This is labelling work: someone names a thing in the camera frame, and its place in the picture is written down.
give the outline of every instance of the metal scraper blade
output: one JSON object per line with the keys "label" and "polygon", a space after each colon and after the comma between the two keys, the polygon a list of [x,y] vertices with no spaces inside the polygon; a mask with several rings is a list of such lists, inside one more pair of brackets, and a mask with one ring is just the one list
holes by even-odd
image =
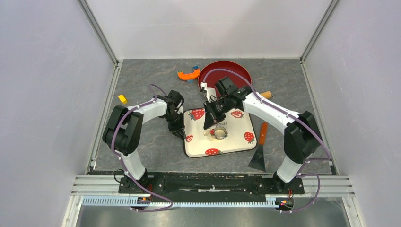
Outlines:
{"label": "metal scraper blade", "polygon": [[264,155],[263,155],[263,145],[258,145],[258,148],[255,151],[255,154],[253,155],[251,162],[248,164],[248,167],[266,172],[266,166],[264,163]]}

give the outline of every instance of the wooden rolling pin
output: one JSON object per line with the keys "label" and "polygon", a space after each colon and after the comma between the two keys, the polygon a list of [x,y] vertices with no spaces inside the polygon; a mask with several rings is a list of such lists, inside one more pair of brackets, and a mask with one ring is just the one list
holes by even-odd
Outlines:
{"label": "wooden rolling pin", "polygon": [[273,95],[271,94],[270,91],[265,91],[265,92],[261,93],[261,95],[266,99],[271,99],[273,97]]}

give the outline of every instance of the orange and blue toy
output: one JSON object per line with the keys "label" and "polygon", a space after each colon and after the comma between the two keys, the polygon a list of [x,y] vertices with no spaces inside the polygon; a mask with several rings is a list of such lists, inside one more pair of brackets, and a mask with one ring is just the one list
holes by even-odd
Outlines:
{"label": "orange and blue toy", "polygon": [[201,70],[199,69],[198,66],[193,67],[193,72],[185,74],[182,71],[178,71],[178,77],[182,80],[186,80],[188,83],[193,82],[194,79],[196,79],[199,74],[201,73]]}

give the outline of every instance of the red plate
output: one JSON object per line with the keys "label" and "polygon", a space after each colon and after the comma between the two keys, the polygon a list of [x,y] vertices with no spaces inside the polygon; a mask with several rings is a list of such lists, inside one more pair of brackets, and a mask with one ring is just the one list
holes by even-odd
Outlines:
{"label": "red plate", "polygon": [[[252,79],[251,76],[249,75],[249,73],[246,71],[246,69],[244,69],[242,66],[238,65],[237,63],[231,62],[231,61],[217,61],[214,62],[208,66],[206,66],[201,72],[200,75],[198,77],[198,87],[199,90],[201,89],[201,82],[203,82],[203,78],[205,78],[206,74],[208,72],[210,72],[211,70],[214,69],[226,69],[226,70],[231,70],[233,72],[238,73],[239,75],[241,75],[242,77],[244,77],[246,80],[249,81],[249,83],[252,83]],[[239,88],[248,85],[245,81],[243,81],[241,78],[239,78],[238,76],[230,73],[230,72],[226,72],[226,71],[213,71],[211,72],[208,77],[206,78],[206,83],[208,84],[208,87],[212,87],[214,89],[216,89],[216,87],[214,86],[215,83],[217,83],[217,81],[219,81],[220,79],[222,79],[223,77],[228,76],[230,77],[230,79],[232,80],[232,82],[234,84],[236,84]]]}

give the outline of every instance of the strawberry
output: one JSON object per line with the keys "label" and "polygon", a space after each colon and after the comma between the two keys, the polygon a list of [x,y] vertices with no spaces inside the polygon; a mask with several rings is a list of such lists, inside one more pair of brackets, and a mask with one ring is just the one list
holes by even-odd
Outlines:
{"label": "strawberry", "polygon": [[187,141],[187,142],[190,142],[190,141],[192,140],[192,138],[193,138],[193,136],[187,136],[186,141]]}
{"label": "strawberry", "polygon": [[221,154],[221,151],[212,148],[212,149],[206,150],[205,154],[208,155],[208,156],[209,156],[209,155],[218,155],[218,154]]}
{"label": "strawberry", "polygon": [[192,110],[189,114],[191,120],[196,121],[205,115],[205,109]]}
{"label": "strawberry", "polygon": [[244,134],[244,138],[246,141],[248,141],[248,143],[253,143],[255,141],[255,136],[250,132],[246,132]]}
{"label": "strawberry", "polygon": [[243,118],[244,114],[240,110],[231,112],[231,115],[235,118]]}

